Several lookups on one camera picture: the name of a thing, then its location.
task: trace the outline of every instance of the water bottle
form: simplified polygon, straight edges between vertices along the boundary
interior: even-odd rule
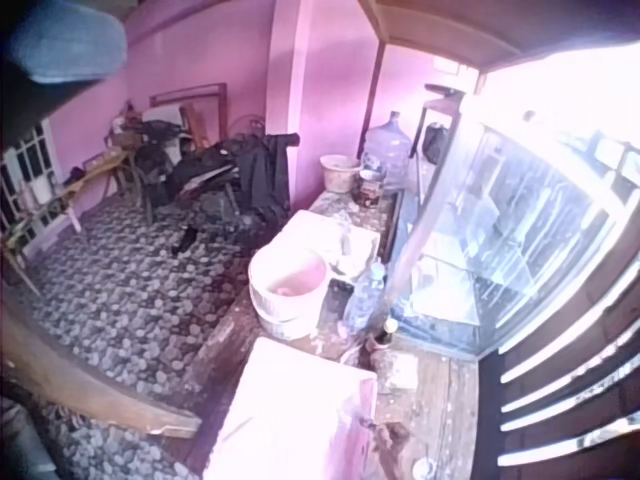
[[[367,326],[369,317],[378,305],[378,300],[384,289],[384,274],[384,265],[375,261],[358,278],[342,319],[344,326],[351,333]]]
[[[409,168],[411,139],[400,130],[400,113],[391,112],[389,121],[369,129],[365,136],[362,162],[365,168],[386,172],[385,188],[404,188]]]

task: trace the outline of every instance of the plastic bucket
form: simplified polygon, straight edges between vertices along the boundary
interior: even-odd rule
[[[329,192],[348,193],[354,185],[356,174],[362,168],[360,161],[346,155],[320,157],[324,171],[324,188]]]
[[[258,250],[249,263],[249,293],[265,330],[282,340],[309,335],[330,278],[325,260],[311,250],[283,241]]]

